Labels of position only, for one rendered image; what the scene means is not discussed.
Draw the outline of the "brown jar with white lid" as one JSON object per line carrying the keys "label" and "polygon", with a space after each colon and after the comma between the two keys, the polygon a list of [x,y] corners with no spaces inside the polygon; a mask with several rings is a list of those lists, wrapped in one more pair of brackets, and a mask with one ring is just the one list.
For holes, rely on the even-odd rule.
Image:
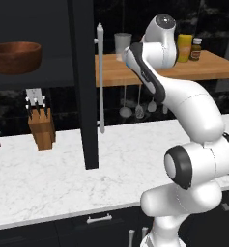
{"label": "brown jar with white lid", "polygon": [[198,61],[200,58],[201,53],[201,42],[202,40],[200,38],[194,38],[193,44],[191,46],[191,51],[189,55],[189,59],[191,61]]}

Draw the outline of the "wooden knife block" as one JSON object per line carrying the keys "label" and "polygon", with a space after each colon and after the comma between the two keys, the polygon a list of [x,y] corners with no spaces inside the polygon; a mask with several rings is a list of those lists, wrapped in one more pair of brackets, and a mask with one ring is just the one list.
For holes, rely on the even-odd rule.
{"label": "wooden knife block", "polygon": [[26,110],[28,125],[38,150],[50,150],[56,141],[54,122],[40,88],[26,89]]}

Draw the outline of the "hanging white ladle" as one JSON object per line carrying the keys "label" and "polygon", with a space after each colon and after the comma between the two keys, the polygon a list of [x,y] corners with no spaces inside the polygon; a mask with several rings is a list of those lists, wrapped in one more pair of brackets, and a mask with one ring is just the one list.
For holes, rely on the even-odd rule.
{"label": "hanging white ladle", "polygon": [[[127,99],[127,87],[124,87],[124,99]],[[123,102],[123,107],[119,111],[120,116],[127,119],[131,116],[132,111],[126,106],[126,103]]]}

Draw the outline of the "brown wooden bowl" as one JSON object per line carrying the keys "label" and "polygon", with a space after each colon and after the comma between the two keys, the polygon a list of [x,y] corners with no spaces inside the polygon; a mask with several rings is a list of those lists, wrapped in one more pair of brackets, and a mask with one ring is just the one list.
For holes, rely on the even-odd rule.
{"label": "brown wooden bowl", "polygon": [[36,70],[42,61],[42,46],[30,41],[0,43],[0,73],[23,74]]}

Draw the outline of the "black drawer front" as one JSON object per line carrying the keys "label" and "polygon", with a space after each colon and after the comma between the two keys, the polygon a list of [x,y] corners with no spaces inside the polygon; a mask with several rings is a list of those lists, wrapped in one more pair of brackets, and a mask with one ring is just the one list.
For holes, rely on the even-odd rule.
{"label": "black drawer front", "polygon": [[[112,220],[87,224],[89,218],[112,215]],[[60,247],[128,247],[129,230],[135,230],[132,247],[137,247],[139,209],[137,206],[58,220],[55,227]]]}

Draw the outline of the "white drinking glass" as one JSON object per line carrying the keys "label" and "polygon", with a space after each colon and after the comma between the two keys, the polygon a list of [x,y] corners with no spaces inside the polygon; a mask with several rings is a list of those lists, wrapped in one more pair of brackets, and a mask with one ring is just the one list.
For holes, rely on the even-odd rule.
{"label": "white drinking glass", "polygon": [[131,37],[132,34],[129,33],[116,33],[114,35],[116,59],[120,62],[122,62],[123,51],[130,46]]}

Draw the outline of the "wooden cabinet shelf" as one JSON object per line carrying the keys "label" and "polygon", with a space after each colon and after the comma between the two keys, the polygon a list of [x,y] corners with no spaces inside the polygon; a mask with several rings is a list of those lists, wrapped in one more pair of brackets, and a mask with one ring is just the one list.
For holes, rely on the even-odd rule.
{"label": "wooden cabinet shelf", "polygon": [[[207,50],[202,50],[196,62],[177,63],[171,69],[161,69],[162,76],[187,80],[212,80],[229,78],[229,61]],[[104,87],[139,85],[136,75],[123,62],[116,60],[115,54],[106,54],[102,62]]]}

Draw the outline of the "black open wall cabinet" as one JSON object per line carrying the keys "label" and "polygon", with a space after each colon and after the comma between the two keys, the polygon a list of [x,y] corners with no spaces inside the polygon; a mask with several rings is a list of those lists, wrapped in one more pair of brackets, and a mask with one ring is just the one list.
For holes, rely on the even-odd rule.
{"label": "black open wall cabinet", "polygon": [[67,0],[0,0],[0,43],[8,41],[39,43],[42,63],[30,73],[0,74],[0,90],[73,84]]}

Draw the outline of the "black cabinet door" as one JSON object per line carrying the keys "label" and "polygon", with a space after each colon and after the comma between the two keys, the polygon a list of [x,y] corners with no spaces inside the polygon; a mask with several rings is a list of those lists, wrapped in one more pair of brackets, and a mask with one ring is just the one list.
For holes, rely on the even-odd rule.
{"label": "black cabinet door", "polygon": [[67,0],[85,169],[99,167],[93,0]]}

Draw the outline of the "hanging white slotted spoon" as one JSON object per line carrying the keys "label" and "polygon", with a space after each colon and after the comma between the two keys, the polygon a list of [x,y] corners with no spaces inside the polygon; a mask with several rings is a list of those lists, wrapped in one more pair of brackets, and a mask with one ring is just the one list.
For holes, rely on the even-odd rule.
{"label": "hanging white slotted spoon", "polygon": [[135,107],[135,117],[137,119],[142,119],[144,117],[144,110],[143,107],[140,105],[141,86],[142,85],[139,85],[138,100],[137,105]]}

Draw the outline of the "yellow bottle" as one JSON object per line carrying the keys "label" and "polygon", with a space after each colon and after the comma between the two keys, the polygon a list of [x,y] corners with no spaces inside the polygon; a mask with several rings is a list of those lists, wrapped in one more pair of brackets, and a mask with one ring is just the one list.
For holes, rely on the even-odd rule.
{"label": "yellow bottle", "polygon": [[188,60],[191,50],[191,43],[192,43],[192,35],[180,34],[178,36],[177,45],[179,50],[179,56],[178,56],[179,62],[184,63]]}

